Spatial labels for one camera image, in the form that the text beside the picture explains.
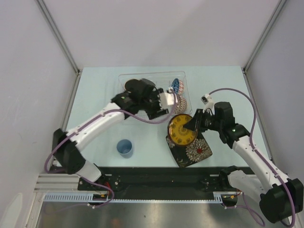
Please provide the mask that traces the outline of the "brown lattice pattern bowl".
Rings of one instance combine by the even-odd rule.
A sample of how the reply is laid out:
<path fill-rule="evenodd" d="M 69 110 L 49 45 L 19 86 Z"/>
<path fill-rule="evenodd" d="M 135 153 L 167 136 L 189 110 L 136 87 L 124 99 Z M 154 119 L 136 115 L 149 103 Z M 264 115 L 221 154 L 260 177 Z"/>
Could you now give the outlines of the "brown lattice pattern bowl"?
<path fill-rule="evenodd" d="M 186 99 L 182 96 L 177 96 L 177 104 L 175 106 L 175 109 L 174 109 L 174 114 L 183 114 L 186 112 L 187 110 L 187 107 L 188 107 L 188 103 L 186 101 Z"/>

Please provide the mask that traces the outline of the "black yellow square plate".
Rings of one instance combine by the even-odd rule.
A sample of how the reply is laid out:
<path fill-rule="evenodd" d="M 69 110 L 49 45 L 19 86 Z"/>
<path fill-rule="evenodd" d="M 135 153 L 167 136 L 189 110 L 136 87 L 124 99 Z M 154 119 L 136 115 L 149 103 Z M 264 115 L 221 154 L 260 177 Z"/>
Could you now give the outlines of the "black yellow square plate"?
<path fill-rule="evenodd" d="M 213 155 L 210 146 L 201 132 L 199 132 L 196 139 L 187 146 L 175 145 L 169 136 L 166 136 L 166 141 L 173 158 L 180 168 L 186 168 Z"/>

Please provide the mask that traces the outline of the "black skull mug red inside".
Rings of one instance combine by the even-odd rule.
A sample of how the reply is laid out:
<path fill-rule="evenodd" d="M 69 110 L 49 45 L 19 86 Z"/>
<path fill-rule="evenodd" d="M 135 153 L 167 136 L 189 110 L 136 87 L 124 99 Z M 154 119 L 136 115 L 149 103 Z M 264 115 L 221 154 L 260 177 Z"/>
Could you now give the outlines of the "black skull mug red inside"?
<path fill-rule="evenodd" d="M 138 79 L 130 79 L 125 82 L 124 89 L 132 93 L 139 88 L 139 85 L 140 85 L 140 81 Z"/>

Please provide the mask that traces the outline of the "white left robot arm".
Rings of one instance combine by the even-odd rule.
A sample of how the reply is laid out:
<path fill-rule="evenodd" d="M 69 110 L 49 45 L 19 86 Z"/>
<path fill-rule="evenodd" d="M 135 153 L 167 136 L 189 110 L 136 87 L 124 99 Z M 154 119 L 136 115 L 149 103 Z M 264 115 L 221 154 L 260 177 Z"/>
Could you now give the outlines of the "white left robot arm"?
<path fill-rule="evenodd" d="M 159 124 L 156 118 L 168 116 L 176 103 L 173 88 L 164 91 L 148 79 L 130 79 L 125 83 L 124 91 L 113 97 L 96 115 L 68 131 L 61 128 L 55 130 L 51 154 L 66 174 L 76 174 L 87 179 L 93 189 L 99 190 L 104 186 L 105 178 L 95 164 L 83 157 L 81 151 L 111 126 L 128 117 L 139 120 L 139 111 L 147 114 L 148 120 L 143 122 Z"/>

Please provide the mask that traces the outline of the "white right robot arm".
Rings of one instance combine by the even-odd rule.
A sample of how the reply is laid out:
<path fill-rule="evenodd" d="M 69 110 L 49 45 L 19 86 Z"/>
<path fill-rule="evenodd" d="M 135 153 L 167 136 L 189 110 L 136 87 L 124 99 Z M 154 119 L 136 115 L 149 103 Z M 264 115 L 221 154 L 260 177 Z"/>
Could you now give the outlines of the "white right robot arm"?
<path fill-rule="evenodd" d="M 280 171 L 269 158 L 259 152 L 251 134 L 236 123 L 229 102 L 214 105 L 214 114 L 198 109 L 184 125 L 191 131 L 216 131 L 219 138 L 234 150 L 256 175 L 251 178 L 233 166 L 223 172 L 219 185 L 223 190 L 236 188 L 259 204 L 265 218 L 276 223 L 302 212 L 304 207 L 304 185 L 299 179 L 291 179 Z"/>

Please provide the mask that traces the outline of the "yellow round plate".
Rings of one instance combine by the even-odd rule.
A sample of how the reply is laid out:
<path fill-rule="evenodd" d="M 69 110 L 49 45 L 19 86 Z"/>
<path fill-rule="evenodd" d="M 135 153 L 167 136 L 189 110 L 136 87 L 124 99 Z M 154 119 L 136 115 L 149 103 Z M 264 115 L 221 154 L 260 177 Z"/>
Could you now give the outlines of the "yellow round plate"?
<path fill-rule="evenodd" d="M 197 138 L 198 132 L 184 127 L 192 117 L 188 114 L 178 114 L 171 118 L 167 127 L 167 136 L 177 146 L 188 146 Z"/>

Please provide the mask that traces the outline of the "blue triangle pattern bowl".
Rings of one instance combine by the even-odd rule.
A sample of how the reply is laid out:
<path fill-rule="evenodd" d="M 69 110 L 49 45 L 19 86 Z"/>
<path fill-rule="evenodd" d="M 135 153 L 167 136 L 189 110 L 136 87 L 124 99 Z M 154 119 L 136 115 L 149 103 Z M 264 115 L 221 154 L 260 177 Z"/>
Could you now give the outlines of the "blue triangle pattern bowl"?
<path fill-rule="evenodd" d="M 185 91 L 184 82 L 178 78 L 175 78 L 171 84 L 172 89 L 178 95 L 182 95 Z"/>

